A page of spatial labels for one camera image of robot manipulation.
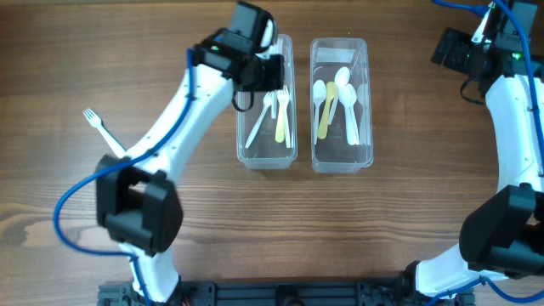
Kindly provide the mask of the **beige plastic fork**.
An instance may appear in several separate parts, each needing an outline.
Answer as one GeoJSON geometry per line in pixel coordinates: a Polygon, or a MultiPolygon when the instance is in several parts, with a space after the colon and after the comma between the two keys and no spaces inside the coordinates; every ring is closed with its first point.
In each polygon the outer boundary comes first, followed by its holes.
{"type": "Polygon", "coordinates": [[[285,135],[285,107],[287,102],[286,92],[284,89],[277,91],[277,99],[279,102],[279,114],[277,117],[275,141],[277,143],[286,142],[285,135]]]}

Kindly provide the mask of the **white spoon ridged bowl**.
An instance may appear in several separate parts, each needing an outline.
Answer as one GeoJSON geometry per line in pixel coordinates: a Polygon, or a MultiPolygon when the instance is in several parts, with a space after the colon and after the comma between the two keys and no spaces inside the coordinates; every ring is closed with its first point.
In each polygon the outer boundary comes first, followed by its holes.
{"type": "Polygon", "coordinates": [[[312,100],[314,104],[313,120],[313,144],[317,143],[317,132],[320,121],[320,105],[326,98],[326,85],[322,80],[318,80],[312,87],[312,100]]]}

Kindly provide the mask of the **beige plastic spoon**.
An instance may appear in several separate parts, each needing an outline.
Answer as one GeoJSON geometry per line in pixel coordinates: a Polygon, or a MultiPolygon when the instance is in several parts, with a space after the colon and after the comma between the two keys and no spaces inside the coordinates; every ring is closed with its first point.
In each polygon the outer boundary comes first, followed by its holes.
{"type": "Polygon", "coordinates": [[[317,136],[319,139],[324,139],[327,135],[328,122],[331,112],[332,101],[337,97],[337,84],[335,82],[328,82],[326,84],[326,99],[325,106],[318,126],[317,136]]]}

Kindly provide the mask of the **white spoon wide handle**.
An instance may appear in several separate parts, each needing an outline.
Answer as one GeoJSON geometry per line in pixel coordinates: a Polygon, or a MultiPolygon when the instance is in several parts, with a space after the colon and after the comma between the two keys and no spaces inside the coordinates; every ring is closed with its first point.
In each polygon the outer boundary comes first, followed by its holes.
{"type": "Polygon", "coordinates": [[[344,108],[344,116],[345,116],[345,127],[346,127],[346,134],[347,134],[347,141],[349,145],[356,145],[357,140],[355,137],[355,130],[354,130],[354,124],[353,119],[351,116],[351,109],[352,106],[352,92],[349,89],[349,85],[343,86],[339,88],[339,101],[343,105],[344,108]]]}

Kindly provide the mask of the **white spoon thin handle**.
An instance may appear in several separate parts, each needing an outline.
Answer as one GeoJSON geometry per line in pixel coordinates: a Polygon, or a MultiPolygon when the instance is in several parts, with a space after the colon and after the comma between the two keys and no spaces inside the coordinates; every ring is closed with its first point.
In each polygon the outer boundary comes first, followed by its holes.
{"type": "Polygon", "coordinates": [[[350,96],[350,98],[349,98],[350,99],[349,109],[350,109],[351,121],[353,123],[354,142],[355,142],[356,145],[360,145],[360,137],[359,137],[359,132],[358,132],[358,128],[357,128],[357,121],[356,121],[355,113],[354,113],[354,104],[355,104],[355,102],[357,100],[357,95],[356,95],[354,86],[352,84],[348,83],[346,85],[346,88],[347,88],[349,96],[350,96]]]}

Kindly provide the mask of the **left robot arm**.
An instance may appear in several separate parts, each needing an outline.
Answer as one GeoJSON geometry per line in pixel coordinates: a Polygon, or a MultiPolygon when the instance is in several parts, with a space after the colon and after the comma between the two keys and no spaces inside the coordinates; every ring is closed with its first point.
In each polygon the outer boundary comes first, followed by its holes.
{"type": "Polygon", "coordinates": [[[148,133],[120,157],[96,167],[96,216],[129,260],[133,281],[101,286],[101,305],[180,305],[183,293],[171,245],[184,213],[176,184],[213,120],[235,95],[279,89],[284,58],[266,52],[277,40],[272,15],[239,1],[228,27],[187,52],[173,99],[148,133]]]}

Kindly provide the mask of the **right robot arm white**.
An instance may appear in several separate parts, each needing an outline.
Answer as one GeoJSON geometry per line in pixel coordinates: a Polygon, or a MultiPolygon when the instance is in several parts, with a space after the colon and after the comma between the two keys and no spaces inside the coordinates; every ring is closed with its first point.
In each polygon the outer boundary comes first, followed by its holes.
{"type": "Polygon", "coordinates": [[[399,274],[399,302],[463,305],[475,286],[543,273],[543,59],[530,52],[537,9],[531,1],[473,5],[475,33],[449,28],[439,40],[432,61],[476,82],[490,112],[498,186],[453,247],[399,274]]]}

